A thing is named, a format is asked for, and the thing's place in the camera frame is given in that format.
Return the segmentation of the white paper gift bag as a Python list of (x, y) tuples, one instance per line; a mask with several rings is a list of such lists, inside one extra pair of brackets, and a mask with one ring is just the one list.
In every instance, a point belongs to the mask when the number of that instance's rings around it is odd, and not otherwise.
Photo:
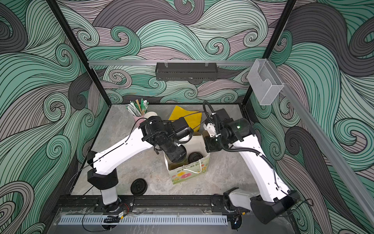
[[(184, 146), (187, 150), (187, 155), (182, 162), (172, 163), (164, 154), (165, 165), (173, 185), (202, 175), (207, 172), (209, 165), (210, 153), (206, 151), (204, 138), (201, 133), (195, 133), (192, 139)], [(204, 158), (194, 163), (189, 163), (189, 155), (193, 152), (201, 153)]]

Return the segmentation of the stack of green paper cups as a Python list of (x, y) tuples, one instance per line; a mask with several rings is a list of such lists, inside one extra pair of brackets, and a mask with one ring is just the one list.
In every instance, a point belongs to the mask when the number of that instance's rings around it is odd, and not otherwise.
[(144, 115), (144, 118), (148, 119), (149, 117), (158, 116), (156, 112), (150, 111)]

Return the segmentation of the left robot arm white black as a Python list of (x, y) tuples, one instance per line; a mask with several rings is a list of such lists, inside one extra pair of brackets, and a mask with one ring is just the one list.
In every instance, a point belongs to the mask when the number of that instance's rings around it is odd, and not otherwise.
[(87, 155), (87, 163), (91, 166), (87, 180), (100, 190), (105, 206), (119, 203), (116, 169), (131, 157), (155, 146), (171, 162), (183, 161), (187, 156), (184, 144), (192, 139), (194, 130), (185, 118), (165, 121), (159, 116), (150, 116), (141, 120), (139, 126), (120, 142), (102, 152), (90, 151)]

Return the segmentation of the black cup lid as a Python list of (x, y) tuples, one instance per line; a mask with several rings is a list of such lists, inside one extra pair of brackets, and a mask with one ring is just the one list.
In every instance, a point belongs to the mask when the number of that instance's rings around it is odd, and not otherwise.
[(194, 163), (196, 161), (199, 161), (201, 159), (203, 159), (203, 155), (199, 152), (193, 152), (189, 155), (189, 158), (188, 158), (188, 162), (189, 163)]

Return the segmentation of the black wall tray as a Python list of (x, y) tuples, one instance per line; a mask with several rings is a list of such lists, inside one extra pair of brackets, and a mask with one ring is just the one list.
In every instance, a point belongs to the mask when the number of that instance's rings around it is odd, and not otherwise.
[(155, 74), (159, 81), (214, 81), (218, 67), (208, 62), (159, 62)]

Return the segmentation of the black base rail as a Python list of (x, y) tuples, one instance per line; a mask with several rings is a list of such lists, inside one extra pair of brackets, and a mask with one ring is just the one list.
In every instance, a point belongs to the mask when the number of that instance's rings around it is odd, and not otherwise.
[(251, 212), (251, 205), (235, 206), (225, 195), (119, 195), (116, 202), (105, 205), (102, 196), (62, 196), (58, 207), (94, 206), (101, 212), (116, 208), (133, 212), (141, 208), (199, 208), (219, 213)]

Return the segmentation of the clear acrylic wall holder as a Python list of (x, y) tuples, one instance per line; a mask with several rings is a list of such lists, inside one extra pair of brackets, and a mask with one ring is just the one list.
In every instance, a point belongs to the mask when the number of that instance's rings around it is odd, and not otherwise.
[(254, 61), (247, 79), (261, 106), (271, 105), (284, 88), (276, 65), (264, 58)]

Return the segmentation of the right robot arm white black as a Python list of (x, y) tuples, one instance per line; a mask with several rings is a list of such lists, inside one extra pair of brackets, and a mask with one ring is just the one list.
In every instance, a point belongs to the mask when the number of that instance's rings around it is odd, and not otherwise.
[(278, 176), (275, 166), (265, 156), (258, 138), (247, 119), (233, 120), (225, 109), (214, 110), (208, 101), (203, 102), (206, 120), (203, 125), (206, 151), (239, 153), (250, 170), (259, 189), (259, 195), (233, 188), (226, 192), (229, 208), (251, 211), (263, 224), (289, 211), (301, 202), (299, 193), (289, 189)]

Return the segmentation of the stack of black cup lids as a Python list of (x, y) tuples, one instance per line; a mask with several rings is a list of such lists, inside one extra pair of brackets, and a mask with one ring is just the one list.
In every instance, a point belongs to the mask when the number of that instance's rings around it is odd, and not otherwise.
[(148, 184), (143, 178), (138, 178), (131, 184), (131, 193), (134, 196), (144, 195), (147, 189), (148, 189)]

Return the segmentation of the pink holder with straws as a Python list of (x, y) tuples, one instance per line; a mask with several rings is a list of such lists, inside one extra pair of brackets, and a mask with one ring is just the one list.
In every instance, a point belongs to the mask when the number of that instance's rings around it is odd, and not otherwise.
[(145, 120), (145, 114), (148, 112), (148, 101), (145, 99), (130, 101), (126, 109), (132, 114), (136, 126)]

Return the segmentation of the yellow napkin stack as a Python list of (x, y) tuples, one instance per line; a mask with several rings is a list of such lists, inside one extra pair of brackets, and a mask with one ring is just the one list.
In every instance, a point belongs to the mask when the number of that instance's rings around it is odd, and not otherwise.
[(176, 121), (179, 118), (184, 118), (191, 129), (195, 132), (200, 130), (202, 121), (202, 112), (198, 111), (188, 111), (180, 106), (175, 106), (169, 120)]

